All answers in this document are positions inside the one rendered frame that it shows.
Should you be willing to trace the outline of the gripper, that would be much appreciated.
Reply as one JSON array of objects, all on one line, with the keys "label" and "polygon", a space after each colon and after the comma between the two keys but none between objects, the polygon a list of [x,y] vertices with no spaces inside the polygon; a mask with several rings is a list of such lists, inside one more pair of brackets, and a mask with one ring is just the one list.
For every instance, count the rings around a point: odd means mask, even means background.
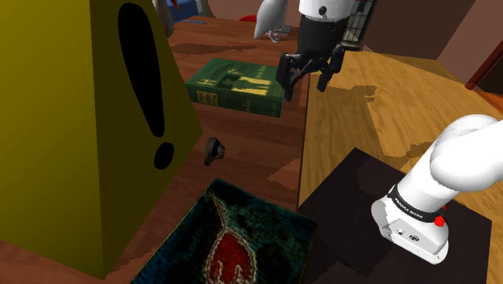
[{"label": "gripper", "polygon": [[341,71],[345,47],[340,42],[348,21],[348,17],[337,22],[319,22],[305,15],[301,17],[297,35],[298,53],[283,52],[277,66],[276,81],[283,88],[286,101],[292,100],[297,81],[313,71],[315,58],[327,60],[330,57],[318,79],[317,89],[320,92],[324,92],[332,76]]}]

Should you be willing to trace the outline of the grey metal stand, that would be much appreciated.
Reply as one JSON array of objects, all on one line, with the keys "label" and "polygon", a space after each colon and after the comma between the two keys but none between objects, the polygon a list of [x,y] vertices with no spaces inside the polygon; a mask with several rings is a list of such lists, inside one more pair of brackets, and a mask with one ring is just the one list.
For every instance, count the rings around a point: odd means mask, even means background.
[{"label": "grey metal stand", "polygon": [[278,44],[282,37],[286,37],[290,34],[292,28],[293,27],[290,25],[279,26],[267,31],[267,36],[274,44]]}]

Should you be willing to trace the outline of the white rounded figure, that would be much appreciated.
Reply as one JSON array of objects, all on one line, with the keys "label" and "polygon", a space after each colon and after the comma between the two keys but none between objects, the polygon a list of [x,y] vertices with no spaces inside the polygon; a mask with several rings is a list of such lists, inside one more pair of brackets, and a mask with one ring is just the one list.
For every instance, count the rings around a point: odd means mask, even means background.
[{"label": "white rounded figure", "polygon": [[254,39],[259,39],[264,34],[275,44],[280,39],[275,30],[284,25],[285,11],[288,0],[263,0],[256,15]]}]

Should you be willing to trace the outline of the green book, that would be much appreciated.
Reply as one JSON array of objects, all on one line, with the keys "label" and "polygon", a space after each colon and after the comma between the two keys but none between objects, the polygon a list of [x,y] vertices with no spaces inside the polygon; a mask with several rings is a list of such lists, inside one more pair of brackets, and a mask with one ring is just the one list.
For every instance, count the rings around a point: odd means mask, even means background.
[{"label": "green book", "polygon": [[213,58],[185,86],[193,102],[279,118],[284,91],[276,71],[274,66]]}]

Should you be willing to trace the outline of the small black knob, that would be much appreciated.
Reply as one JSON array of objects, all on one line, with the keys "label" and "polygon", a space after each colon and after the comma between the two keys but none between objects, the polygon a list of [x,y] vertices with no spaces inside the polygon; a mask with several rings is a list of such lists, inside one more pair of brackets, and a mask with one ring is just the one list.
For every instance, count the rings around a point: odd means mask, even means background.
[{"label": "small black knob", "polygon": [[205,147],[204,165],[210,166],[213,161],[224,158],[224,155],[225,147],[222,143],[217,138],[210,137]]}]

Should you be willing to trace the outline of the blue box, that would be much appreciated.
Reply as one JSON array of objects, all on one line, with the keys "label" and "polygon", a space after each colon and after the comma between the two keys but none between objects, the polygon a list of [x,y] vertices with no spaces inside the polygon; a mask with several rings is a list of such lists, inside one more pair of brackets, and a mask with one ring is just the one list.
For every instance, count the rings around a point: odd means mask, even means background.
[{"label": "blue box", "polygon": [[177,0],[178,9],[174,7],[171,0],[166,0],[175,23],[198,15],[196,0]]}]

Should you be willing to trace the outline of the teal book with red ornament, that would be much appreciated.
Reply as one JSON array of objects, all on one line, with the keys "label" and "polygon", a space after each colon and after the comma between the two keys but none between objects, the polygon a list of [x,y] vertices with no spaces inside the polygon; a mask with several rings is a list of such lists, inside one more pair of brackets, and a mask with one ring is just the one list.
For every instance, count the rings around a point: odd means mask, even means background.
[{"label": "teal book with red ornament", "polygon": [[131,284],[302,284],[316,228],[215,178]]}]

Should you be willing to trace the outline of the yellow pyramid with exclamation mark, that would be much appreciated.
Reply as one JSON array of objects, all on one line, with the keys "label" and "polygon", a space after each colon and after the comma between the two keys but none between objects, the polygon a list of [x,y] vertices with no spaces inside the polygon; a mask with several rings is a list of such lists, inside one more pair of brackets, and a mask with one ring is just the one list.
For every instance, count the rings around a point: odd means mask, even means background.
[{"label": "yellow pyramid with exclamation mark", "polygon": [[152,0],[0,0],[0,240],[105,278],[201,135]]}]

